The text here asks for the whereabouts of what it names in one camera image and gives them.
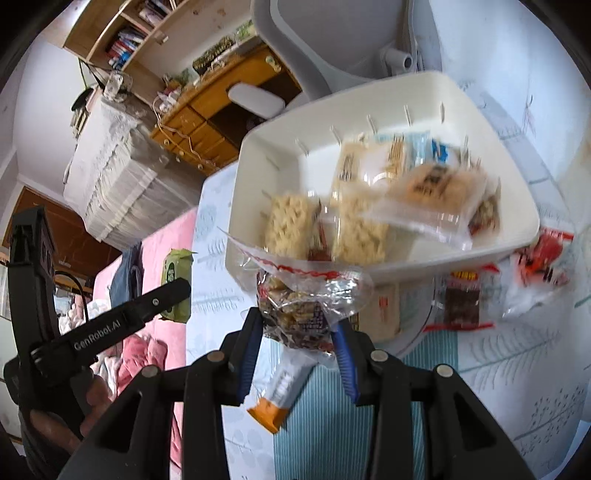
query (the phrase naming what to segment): cable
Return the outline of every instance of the cable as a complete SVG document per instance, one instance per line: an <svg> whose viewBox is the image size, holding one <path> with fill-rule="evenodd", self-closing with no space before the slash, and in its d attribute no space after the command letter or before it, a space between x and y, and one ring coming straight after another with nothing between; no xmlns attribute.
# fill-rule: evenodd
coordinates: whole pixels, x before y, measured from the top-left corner
<svg viewBox="0 0 591 480"><path fill-rule="evenodd" d="M80 75L82 75L82 81L84 82L84 88L88 88L88 84L86 83L86 79L84 78L84 72L82 71L82 60L78 59L78 66L80 67Z"/></svg>
<svg viewBox="0 0 591 480"><path fill-rule="evenodd" d="M177 147L180 148L180 146L172 139L168 136L168 134L163 130L163 128L165 128L166 130L171 131L172 133L175 133L179 136L181 136L182 138L186 139L189 141L189 150L191 150L191 153L193 155L195 155L199 161L201 163L205 163L207 165L209 165L211 168L213 168L213 171L218 171L220 169L220 167L218 167L214 162L212 162L211 160L208 160L206 158L203 158L199 153L195 152L195 150L193 150L193 144L191 143L191 137L189 137L188 135L185 135L184 133L179 132L178 130L176 130L175 128L170 128L167 127L166 125L163 125L161 123L161 117L160 114L156 111L156 101L160 100L161 102L163 101L160 97L156 97L154 99L154 101L152 102L152 111L154 112L154 114L156 115L156 121L158 122L158 129L160 129L160 131L162 132L162 134L168 138L169 141L171 141L174 145L176 145Z"/></svg>
<svg viewBox="0 0 591 480"><path fill-rule="evenodd" d="M78 290L80 290L80 297L82 297L82 305L84 305L84 315L85 317L85 322L88 322L88 308L86 307L86 299L84 298L84 292L82 291L82 285L80 285L80 282L78 281L78 279L72 275L69 272L64 272L63 270L56 270L55 275L63 275L64 277L68 277L70 280L72 280L75 284L76 287L78 287Z"/></svg>

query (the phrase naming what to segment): drawer knob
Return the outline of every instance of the drawer knob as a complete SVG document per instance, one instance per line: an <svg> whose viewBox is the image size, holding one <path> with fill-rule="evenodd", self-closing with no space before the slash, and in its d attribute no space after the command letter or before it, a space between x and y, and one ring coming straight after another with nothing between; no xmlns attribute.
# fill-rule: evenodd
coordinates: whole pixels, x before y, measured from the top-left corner
<svg viewBox="0 0 591 480"><path fill-rule="evenodd" d="M265 58L265 62L271 65L271 67L273 68L273 70L275 70L276 73L279 73L281 71L281 65L279 65L279 63L276 61L276 59L273 58L272 55L267 55L267 58Z"/></svg>

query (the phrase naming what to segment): white plastic tray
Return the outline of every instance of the white plastic tray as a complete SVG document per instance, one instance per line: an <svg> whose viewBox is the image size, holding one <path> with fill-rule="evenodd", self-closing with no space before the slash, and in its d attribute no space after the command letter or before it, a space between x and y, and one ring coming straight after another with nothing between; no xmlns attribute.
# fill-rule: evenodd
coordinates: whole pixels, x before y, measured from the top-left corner
<svg viewBox="0 0 591 480"><path fill-rule="evenodd" d="M466 252L397 232L389 263L368 268L375 282L475 267L535 239L540 218L513 159L472 101L438 72L367 83L301 106L251 131L240 150L229 233L262 246L266 223L262 213L269 212L270 198L310 190L328 196L340 151L337 137L352 140L372 130L430 131L457 146L468 136L472 158L480 157L484 169L501 179L498 232L477 236L472 250ZM226 268L233 277L240 276L234 248L226 251Z"/></svg>

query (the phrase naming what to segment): striped fabric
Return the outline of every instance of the striped fabric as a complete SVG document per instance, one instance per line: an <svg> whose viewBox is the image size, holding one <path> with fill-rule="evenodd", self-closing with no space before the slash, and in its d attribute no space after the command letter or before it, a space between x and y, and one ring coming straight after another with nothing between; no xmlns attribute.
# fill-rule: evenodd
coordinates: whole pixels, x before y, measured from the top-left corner
<svg viewBox="0 0 591 480"><path fill-rule="evenodd" d="M281 352L272 347L276 364ZM407 365L457 368L457 335L433 332L404 358ZM420 411L413 406L415 479L424 478ZM277 480L364 479L373 407L355 407L343 391L338 371L315 368L284 428L274 437Z"/></svg>

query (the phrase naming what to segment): tablecloth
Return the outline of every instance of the tablecloth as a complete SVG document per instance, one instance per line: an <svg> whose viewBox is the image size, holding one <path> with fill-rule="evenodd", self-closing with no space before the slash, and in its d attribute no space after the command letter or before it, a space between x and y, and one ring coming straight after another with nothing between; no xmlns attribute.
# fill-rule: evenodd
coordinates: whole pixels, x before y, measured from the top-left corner
<svg viewBox="0 0 591 480"><path fill-rule="evenodd" d="M542 217L572 226L569 210L523 130L476 85L463 90L497 131L530 185ZM193 293L187 324L187 362L219 347L241 327L255 299L226 271L226 236L236 165L204 184L193 238ZM422 333L430 318L433 279L401 285L402 334L380 347L422 368L453 366L541 478L564 459L582 418L591 375L591 302L580 236L576 278L552 301L496 328L470 333ZM241 408L223 411L232 479L362 479L372 408L355 408L339 374L316 368L279 434L272 436L245 411L264 389L281 347L264 339L253 387ZM415 478L423 475L420 416L413 407Z"/></svg>

